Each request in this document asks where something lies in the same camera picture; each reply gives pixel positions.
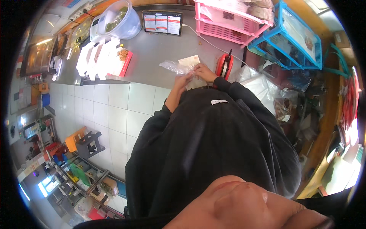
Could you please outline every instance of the mouth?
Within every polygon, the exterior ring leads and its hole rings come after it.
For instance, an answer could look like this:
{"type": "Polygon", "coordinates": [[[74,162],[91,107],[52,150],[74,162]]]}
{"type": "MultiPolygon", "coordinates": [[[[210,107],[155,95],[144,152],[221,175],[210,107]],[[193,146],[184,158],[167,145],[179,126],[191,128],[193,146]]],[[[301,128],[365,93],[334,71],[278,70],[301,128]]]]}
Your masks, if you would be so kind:
{"type": "Polygon", "coordinates": [[[218,191],[218,190],[220,190],[220,189],[223,189],[224,187],[227,187],[227,186],[229,186],[229,185],[233,185],[233,184],[237,184],[237,185],[239,185],[239,184],[241,184],[241,183],[243,183],[243,181],[229,181],[229,182],[222,183],[222,184],[220,184],[220,185],[216,186],[216,187],[214,188],[214,190],[212,191],[212,193],[215,193],[216,191],[218,191]]]}

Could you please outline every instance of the red tape dispenser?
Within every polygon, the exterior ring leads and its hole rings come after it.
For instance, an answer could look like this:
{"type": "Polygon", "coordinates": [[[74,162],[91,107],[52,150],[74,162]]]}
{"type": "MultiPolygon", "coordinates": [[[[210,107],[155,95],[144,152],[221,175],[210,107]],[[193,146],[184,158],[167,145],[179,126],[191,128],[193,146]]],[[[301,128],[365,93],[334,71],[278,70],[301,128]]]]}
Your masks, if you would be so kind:
{"type": "Polygon", "coordinates": [[[234,62],[234,59],[231,56],[232,49],[230,50],[229,54],[224,54],[220,57],[220,59],[217,61],[216,65],[216,72],[215,74],[217,76],[223,77],[225,80],[228,80],[232,64],[234,62]]]}

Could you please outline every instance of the white charging cable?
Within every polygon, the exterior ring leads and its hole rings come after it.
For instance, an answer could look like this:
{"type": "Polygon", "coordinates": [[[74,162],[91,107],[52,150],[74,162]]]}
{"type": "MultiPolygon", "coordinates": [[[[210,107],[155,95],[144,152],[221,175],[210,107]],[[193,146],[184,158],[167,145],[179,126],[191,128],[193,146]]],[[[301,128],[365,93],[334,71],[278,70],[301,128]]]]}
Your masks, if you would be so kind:
{"type": "MultiPolygon", "coordinates": [[[[195,32],[196,34],[197,34],[197,36],[199,36],[200,38],[202,38],[202,39],[204,39],[201,35],[199,35],[191,26],[189,26],[189,25],[185,25],[185,24],[182,24],[182,26],[187,26],[187,27],[189,27],[189,28],[191,28],[191,30],[193,30],[193,32],[195,32]]],[[[222,51],[222,52],[225,52],[225,53],[227,53],[227,54],[229,54],[228,52],[226,52],[226,51],[224,51],[224,50],[222,50],[221,48],[218,48],[218,47],[216,47],[215,45],[213,45],[213,44],[211,44],[208,40],[206,40],[206,39],[204,39],[207,43],[209,43],[210,45],[212,45],[212,46],[214,46],[215,48],[217,48],[218,50],[220,50],[220,51],[222,51]]],[[[233,57],[235,57],[236,59],[238,59],[239,61],[241,61],[241,62],[243,62],[246,66],[248,66],[247,65],[247,63],[245,63],[242,59],[240,59],[240,58],[238,58],[238,57],[236,57],[236,56],[234,56],[234,55],[232,55],[233,57]]]]}

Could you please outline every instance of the person's left hand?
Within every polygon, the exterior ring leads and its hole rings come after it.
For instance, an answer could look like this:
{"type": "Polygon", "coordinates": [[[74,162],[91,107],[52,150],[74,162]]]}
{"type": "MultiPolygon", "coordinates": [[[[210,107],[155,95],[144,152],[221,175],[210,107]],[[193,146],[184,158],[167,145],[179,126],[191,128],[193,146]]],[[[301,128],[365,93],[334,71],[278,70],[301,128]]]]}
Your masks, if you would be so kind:
{"type": "Polygon", "coordinates": [[[193,71],[190,71],[187,75],[176,76],[174,80],[174,88],[179,92],[183,92],[186,88],[186,85],[190,81],[192,81],[192,77],[193,77],[193,71]]]}

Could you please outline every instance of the blue storage rack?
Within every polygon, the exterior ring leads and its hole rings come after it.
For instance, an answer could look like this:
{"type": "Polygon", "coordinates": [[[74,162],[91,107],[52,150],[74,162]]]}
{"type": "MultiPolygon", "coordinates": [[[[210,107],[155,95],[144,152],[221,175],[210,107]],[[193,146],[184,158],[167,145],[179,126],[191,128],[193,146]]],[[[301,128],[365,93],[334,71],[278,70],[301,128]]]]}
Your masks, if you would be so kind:
{"type": "Polygon", "coordinates": [[[322,69],[322,50],[321,50],[321,40],[319,36],[314,34],[314,32],[309,28],[305,22],[299,18],[298,15],[296,15],[290,8],[287,7],[287,4],[283,1],[279,1],[274,6],[274,9],[278,10],[278,17],[274,19],[276,27],[269,28],[267,31],[264,31],[262,36],[259,38],[256,38],[252,41],[251,44],[248,45],[248,48],[255,48],[261,53],[263,53],[265,56],[264,58],[268,59],[271,62],[278,63],[282,68],[287,70],[292,69],[322,69]],[[298,37],[296,38],[292,37],[291,34],[286,30],[284,23],[284,15],[285,18],[289,19],[291,18],[294,20],[295,24],[301,23],[303,26],[297,27],[296,30],[298,31],[304,31],[310,34],[310,37],[312,37],[314,40],[312,41],[312,47],[311,50],[309,47],[303,47],[299,44],[298,41],[301,41],[298,37]],[[261,49],[258,45],[262,42],[266,42],[266,51],[261,49]],[[294,48],[297,49],[297,53],[295,55],[296,59],[294,59],[294,55],[290,55],[292,49],[290,45],[287,45],[288,43],[291,43],[294,48]]]}

